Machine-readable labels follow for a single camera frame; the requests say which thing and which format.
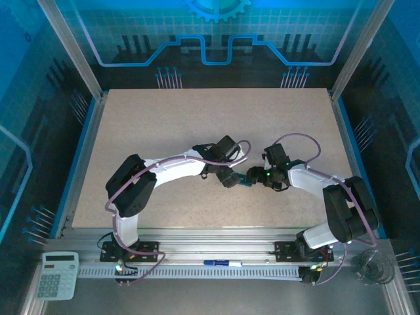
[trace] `beige tabletop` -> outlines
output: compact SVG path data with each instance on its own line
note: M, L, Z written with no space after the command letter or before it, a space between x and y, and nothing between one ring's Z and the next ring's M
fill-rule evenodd
M344 177L350 166L325 89L111 90L73 220L75 228L112 226L104 210L105 184L131 154L164 158L224 135L252 143L249 159L234 170L263 165L261 153L286 133L307 133L321 144L311 163ZM282 141L289 157L308 159L316 146L301 137ZM307 227L326 220L324 203L290 188L262 184L227 189L209 175L184 177L153 191L139 216L140 227Z

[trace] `calculator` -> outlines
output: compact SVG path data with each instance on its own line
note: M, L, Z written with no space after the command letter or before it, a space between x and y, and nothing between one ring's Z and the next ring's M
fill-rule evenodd
M37 298L42 301L70 300L78 271L79 254L72 251L44 253Z

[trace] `marker pen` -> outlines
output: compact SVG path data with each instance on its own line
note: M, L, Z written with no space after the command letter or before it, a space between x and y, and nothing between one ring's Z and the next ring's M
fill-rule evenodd
M204 266L242 267L241 261L204 261Z

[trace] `enclosure floor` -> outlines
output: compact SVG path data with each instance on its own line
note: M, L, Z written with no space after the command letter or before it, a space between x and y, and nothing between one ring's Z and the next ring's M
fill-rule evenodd
M245 174L263 166L261 154L286 133L317 138L322 155L317 169L351 175L326 89L111 90L73 220L74 228L109 228L105 184L131 154L142 159L181 154L224 135L247 139L249 159L234 170ZM316 154L309 139L282 141L286 153L306 160ZM275 192L262 184L224 188L215 175L184 177L155 189L139 216L139 226L305 227L325 221L322 200L291 188Z

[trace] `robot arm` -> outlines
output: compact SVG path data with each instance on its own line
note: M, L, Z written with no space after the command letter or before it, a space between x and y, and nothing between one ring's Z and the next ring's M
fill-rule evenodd
M185 159L141 159L138 155L129 156L106 183L108 197L111 198L132 176L139 171L157 163L157 166L145 172L137 182L130 184L114 200L117 209L117 233L126 246L131 246L138 240L138 214L146 207L153 190L158 186L186 176L214 173L224 187L230 188L241 181L232 168L245 155L240 144L225 136L217 144L200 144L177 156ZM205 161L228 163L230 165L211 165Z
M358 205L372 230L379 221L375 204L366 184L360 177L329 177L307 165L301 160L291 161L281 144L264 149L262 155L264 167L252 167L248 170L246 181L251 184L263 183L274 191L281 192L290 186L314 194L325 203L327 222L309 228L297 235L297 241L305 253L335 242L346 243L366 233L366 228L355 210L350 205L350 196L338 182L350 188Z

